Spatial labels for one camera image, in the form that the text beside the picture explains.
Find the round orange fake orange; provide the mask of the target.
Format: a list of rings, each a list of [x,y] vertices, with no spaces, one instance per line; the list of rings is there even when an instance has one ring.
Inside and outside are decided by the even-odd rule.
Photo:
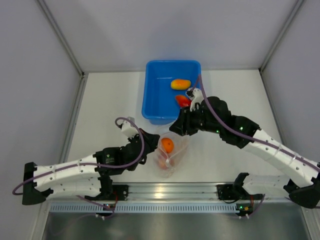
[[[174,142],[168,137],[162,138],[161,144],[167,154],[170,154],[174,150]]]

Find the clear zip top bag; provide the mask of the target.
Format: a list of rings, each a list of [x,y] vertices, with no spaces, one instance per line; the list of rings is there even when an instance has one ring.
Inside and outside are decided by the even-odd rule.
[[[163,149],[161,139],[170,138],[174,143],[174,149],[171,153],[166,153]],[[183,158],[187,152],[190,144],[189,136],[179,136],[171,131],[160,134],[160,139],[158,141],[157,149],[154,151],[153,155],[153,169],[159,177],[169,178],[171,177],[181,165]],[[171,167],[167,170],[162,170],[157,165],[157,159],[170,159]]]

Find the orange yellow fake fruit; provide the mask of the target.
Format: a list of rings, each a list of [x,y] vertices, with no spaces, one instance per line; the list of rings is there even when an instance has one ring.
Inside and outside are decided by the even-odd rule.
[[[185,95],[176,95],[175,96],[176,103],[180,108],[189,107],[192,101]]]

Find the pink fake peach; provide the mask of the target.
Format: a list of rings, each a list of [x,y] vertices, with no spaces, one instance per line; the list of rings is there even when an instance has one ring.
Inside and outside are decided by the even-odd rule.
[[[156,163],[161,170],[168,170],[171,167],[169,158],[158,158]]]

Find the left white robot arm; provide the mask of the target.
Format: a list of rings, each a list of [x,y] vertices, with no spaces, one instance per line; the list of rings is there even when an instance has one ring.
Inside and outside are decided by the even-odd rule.
[[[87,157],[56,165],[24,166],[22,204],[37,205],[54,198],[81,196],[89,201],[108,200],[113,176],[144,165],[157,147],[160,136],[145,131],[128,139],[128,144],[107,147]]]

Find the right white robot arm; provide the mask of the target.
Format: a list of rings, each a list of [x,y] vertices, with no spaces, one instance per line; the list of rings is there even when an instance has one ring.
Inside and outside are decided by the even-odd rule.
[[[253,175],[241,172],[230,190],[237,199],[250,195],[288,198],[295,204],[314,209],[320,202],[320,165],[307,160],[269,136],[244,116],[233,115],[225,101],[216,96],[183,107],[169,130],[179,136],[198,131],[218,134],[225,143],[236,146],[266,161],[281,175]]]

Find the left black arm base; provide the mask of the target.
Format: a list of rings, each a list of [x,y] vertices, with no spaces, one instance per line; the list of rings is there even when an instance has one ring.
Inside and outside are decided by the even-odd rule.
[[[101,201],[125,201],[129,194],[129,186],[127,184],[107,185],[101,188]]]

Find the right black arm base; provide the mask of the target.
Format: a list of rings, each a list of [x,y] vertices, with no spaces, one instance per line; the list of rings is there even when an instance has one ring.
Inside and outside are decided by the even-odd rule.
[[[243,194],[233,184],[218,184],[216,189],[219,200],[237,201],[243,199]]]

